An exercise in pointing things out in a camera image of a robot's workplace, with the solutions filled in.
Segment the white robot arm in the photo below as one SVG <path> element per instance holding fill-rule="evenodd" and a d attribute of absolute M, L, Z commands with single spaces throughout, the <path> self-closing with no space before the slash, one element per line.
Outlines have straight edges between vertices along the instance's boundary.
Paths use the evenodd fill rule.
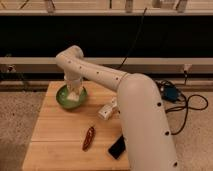
<path fill-rule="evenodd" d="M 60 52 L 56 63 L 70 100 L 80 99 L 83 77 L 116 93 L 131 171 L 180 171 L 162 98 L 150 77 L 89 63 L 78 46 Z"/>

